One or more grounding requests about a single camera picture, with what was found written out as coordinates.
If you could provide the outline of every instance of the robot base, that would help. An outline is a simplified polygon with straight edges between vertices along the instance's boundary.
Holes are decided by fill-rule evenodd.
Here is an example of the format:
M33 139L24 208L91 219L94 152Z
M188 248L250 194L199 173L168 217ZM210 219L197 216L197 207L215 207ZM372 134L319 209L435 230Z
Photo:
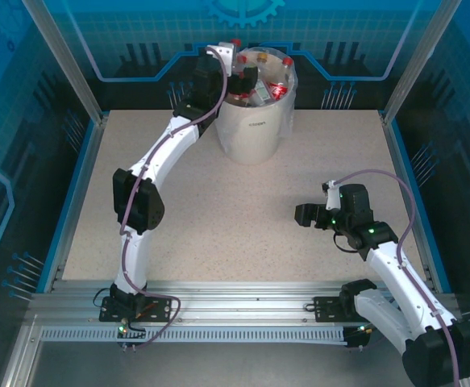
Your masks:
M115 284L110 296L102 299L98 320L103 323L120 323L123 318L137 323L166 323L172 314L172 302L167 298L126 294Z

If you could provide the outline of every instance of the glass wall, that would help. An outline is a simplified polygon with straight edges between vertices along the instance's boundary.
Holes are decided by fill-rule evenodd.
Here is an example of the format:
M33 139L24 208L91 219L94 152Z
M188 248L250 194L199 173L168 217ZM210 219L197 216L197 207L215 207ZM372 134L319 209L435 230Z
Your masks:
M22 3L0 2L0 375L88 122Z
M198 50L232 38L294 58L297 108L381 109L439 3L47 2L104 110L172 108Z
M460 4L397 125L450 285L470 311L470 0Z

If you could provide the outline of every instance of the white bucket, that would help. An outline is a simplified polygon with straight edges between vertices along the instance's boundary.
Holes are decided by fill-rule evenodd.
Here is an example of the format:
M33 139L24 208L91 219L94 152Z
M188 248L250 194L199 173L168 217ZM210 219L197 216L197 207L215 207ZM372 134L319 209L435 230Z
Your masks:
M256 62L258 52L268 53L270 50L255 48L244 52L249 60ZM282 59L271 53L268 53L267 61L271 71L272 67L282 66ZM287 94L270 105L240 107L227 102L222 104L215 126L220 144L230 159L240 164L260 164L276 153L281 137L292 129L295 100L295 77L292 73Z

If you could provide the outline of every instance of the metal frame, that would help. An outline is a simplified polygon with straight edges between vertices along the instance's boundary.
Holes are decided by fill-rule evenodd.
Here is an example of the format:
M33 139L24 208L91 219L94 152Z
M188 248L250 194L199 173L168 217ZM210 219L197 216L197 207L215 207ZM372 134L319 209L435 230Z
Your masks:
M89 116L95 123L103 123L102 112L93 93L86 84L77 62L46 6L39 0L23 0L23 3ZM385 136L395 168L401 177L406 177L406 167L401 159L401 153L390 124L459 4L460 0L443 0L385 109ZM73 233L77 227L78 215L84 201L104 126L98 125L96 129L89 147L86 149L84 164L77 179L70 210L60 235L60 243L55 252L47 284L44 286L44 291L49 293L33 295L3 379L3 387L26 386L34 368L40 344L43 341L57 341L57 336L61 332L62 335L74 335L72 339L77 339L77 341L90 341L86 333L80 332L91 332L91 334L98 332L91 341L117 341L115 335L111 333L111 329L115 329L116 324L99 322L98 309L91 304L91 299L97 290L109 287L110 282L62 281L60 278ZM436 273L425 230L420 222L416 224L414 234L428 268L432 273ZM307 312L304 308L304 305L311 302L313 297L337 296L342 284L342 282L195 283L167 281L151 282L148 284L148 288L154 292L174 294L182 300L182 310L173 325L173 330L197 331L200 329L208 332L220 329L233 332L236 330L245 331L246 329L273 329L288 338L290 332L332 331L336 333L338 327L360 325L359 323L319 324L315 322L314 314ZM387 292L383 283L377 285L384 293ZM437 290L441 290L441 283L437 276L433 277L433 286ZM458 314L458 306L453 295L440 295L439 300L450 311L454 310ZM148 332L153 332L158 329L160 324L146 323L144 326ZM291 339L286 341L301 342L301 337L304 336L292 334ZM60 341L66 341L66 338L61 338ZM470 386L470 380L462 381L461 385Z
M57 63L68 78L70 85L72 85L73 90L75 90L75 93L81 100L89 117L94 123L100 123L102 121L100 106L47 6L43 0L22 1L32 20L34 20L35 25L40 30L41 35L44 37L50 51L52 51L53 56L56 58Z
M396 117L401 105L418 79L425 63L430 59L435 50L435 46L451 22L453 14L457 11L462 0L441 0L441 4L434 17L428 24L414 54L406 66L405 72L401 75L387 106L385 107L385 124L389 125Z
M407 165L403 161L401 157L401 149L400 144L398 143L398 139L394 134L392 124L387 124L383 122L383 129L385 133L385 138L387 140L387 144L389 145L390 155L393 160L394 169L396 174L409 186L409 188L414 192L418 188L415 185L415 181L411 181L409 179L409 174L407 172ZM403 193L403 198L408 201L408 197ZM416 206L416 213L415 213L417 222L414 223L414 227L412 232L414 233L414 238L416 244L418 246L419 255L421 256L421 261L423 265L426 266L425 274L426 274L426 284L429 288L433 288L437 293L446 293L449 289L449 284L447 283L447 278L445 273L441 273L441 268L437 268L437 264L435 263L434 258L434 251L436 249L430 247L430 240L428 238L428 234L431 234L431 230L427 228L430 227L428 224L425 226L423 221L421 221L421 213L419 211L419 205Z

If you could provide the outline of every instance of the printed label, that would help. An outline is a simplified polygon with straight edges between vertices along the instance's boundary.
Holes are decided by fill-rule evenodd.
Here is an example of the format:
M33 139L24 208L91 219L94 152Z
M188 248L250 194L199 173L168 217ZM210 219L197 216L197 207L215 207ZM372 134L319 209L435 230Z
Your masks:
M275 83L269 83L268 87L270 89L270 92L272 93L272 96L276 101L279 101L281 97L283 97L286 92L289 90L288 87L285 87L283 85L277 85Z

